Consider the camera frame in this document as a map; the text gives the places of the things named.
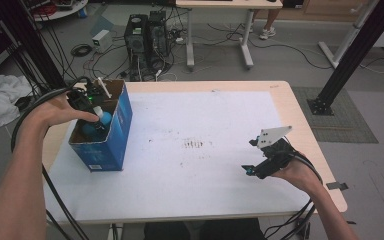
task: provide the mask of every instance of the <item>table leg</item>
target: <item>table leg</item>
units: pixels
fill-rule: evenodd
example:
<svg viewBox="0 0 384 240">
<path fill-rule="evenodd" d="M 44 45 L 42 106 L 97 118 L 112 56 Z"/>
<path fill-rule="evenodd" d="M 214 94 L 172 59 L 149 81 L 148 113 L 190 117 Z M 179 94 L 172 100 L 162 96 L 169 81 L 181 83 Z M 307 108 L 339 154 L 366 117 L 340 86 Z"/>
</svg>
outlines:
<svg viewBox="0 0 384 240">
<path fill-rule="evenodd" d="M 192 9 L 188 9 L 188 38 L 186 39 L 186 59 L 187 66 L 192 71 L 195 66 L 193 56 L 193 40 L 192 40 Z"/>
<path fill-rule="evenodd" d="M 245 24 L 245 34 L 243 38 L 239 38 L 240 44 L 241 44 L 241 49 L 242 53 L 245 58 L 245 64 L 250 69 L 251 67 L 254 66 L 254 63 L 252 62 L 251 54 L 249 53 L 248 49 L 248 37 L 249 37 L 249 29 L 251 27 L 251 22 L 252 22 L 252 16 L 254 14 L 253 9 L 248 10 L 247 18 L 246 18 L 246 24 Z"/>
</svg>

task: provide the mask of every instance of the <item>blue cardboard box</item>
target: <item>blue cardboard box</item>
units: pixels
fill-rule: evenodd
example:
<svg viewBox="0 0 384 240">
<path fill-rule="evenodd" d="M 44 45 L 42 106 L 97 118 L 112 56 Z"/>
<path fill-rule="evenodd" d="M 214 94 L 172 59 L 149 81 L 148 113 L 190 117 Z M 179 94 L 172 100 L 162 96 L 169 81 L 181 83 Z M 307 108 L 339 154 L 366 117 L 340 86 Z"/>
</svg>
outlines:
<svg viewBox="0 0 384 240">
<path fill-rule="evenodd" d="M 104 140 L 91 141 L 82 133 L 84 121 L 79 120 L 71 133 L 69 144 L 90 171 L 121 171 L 132 121 L 132 107 L 123 80 L 103 82 L 112 95 L 111 98 L 106 97 L 101 105 L 104 111 L 112 115 L 108 135 Z"/>
</svg>

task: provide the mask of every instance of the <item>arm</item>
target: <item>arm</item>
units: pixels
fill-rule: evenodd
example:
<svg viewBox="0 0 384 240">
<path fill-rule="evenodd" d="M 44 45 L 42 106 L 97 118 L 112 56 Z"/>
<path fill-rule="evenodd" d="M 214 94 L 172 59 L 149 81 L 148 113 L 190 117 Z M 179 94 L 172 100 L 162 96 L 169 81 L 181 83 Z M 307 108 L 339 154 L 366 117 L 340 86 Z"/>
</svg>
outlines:
<svg viewBox="0 0 384 240">
<path fill-rule="evenodd" d="M 50 126 L 77 118 L 98 120 L 91 113 L 72 109 L 62 94 L 34 109 L 23 121 L 0 184 L 0 239 L 45 239 L 43 138 Z"/>
<path fill-rule="evenodd" d="M 292 160 L 288 167 L 274 173 L 272 176 L 287 180 L 310 196 L 320 215 L 329 240 L 358 239 L 336 208 L 327 190 L 320 184 L 310 168 L 298 160 Z"/>
</svg>

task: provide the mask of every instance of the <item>floor mat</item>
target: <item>floor mat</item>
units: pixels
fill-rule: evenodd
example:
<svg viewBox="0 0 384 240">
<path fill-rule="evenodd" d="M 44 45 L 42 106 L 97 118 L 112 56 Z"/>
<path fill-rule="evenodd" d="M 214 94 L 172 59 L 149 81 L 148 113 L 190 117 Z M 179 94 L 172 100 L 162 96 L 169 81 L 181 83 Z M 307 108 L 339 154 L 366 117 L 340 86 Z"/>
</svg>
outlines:
<svg viewBox="0 0 384 240">
<path fill-rule="evenodd" d="M 313 115 L 307 99 L 315 99 L 322 88 L 292 88 L 317 141 L 379 143 L 347 91 L 342 89 L 331 108 L 333 116 Z"/>
</svg>

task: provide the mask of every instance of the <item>white sneaker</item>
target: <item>white sneaker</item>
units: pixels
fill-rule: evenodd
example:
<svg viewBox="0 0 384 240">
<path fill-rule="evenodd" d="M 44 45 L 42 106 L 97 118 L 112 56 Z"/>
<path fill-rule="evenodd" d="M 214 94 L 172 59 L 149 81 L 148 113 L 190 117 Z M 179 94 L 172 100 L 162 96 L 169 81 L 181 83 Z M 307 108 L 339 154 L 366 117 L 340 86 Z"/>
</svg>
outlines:
<svg viewBox="0 0 384 240">
<path fill-rule="evenodd" d="M 245 30 L 245 26 L 246 26 L 245 23 L 242 23 L 242 24 L 241 24 L 241 27 L 242 27 L 242 29 L 244 29 L 244 30 Z M 254 23 L 251 23 L 251 27 L 249 28 L 249 33 L 252 33 L 252 32 L 254 32 Z"/>
<path fill-rule="evenodd" d="M 270 30 L 266 30 L 263 28 L 263 31 L 260 34 L 260 39 L 267 40 L 269 39 L 269 37 L 273 37 L 274 35 L 276 35 L 276 30 L 274 29 L 274 27 L 270 27 Z"/>
</svg>

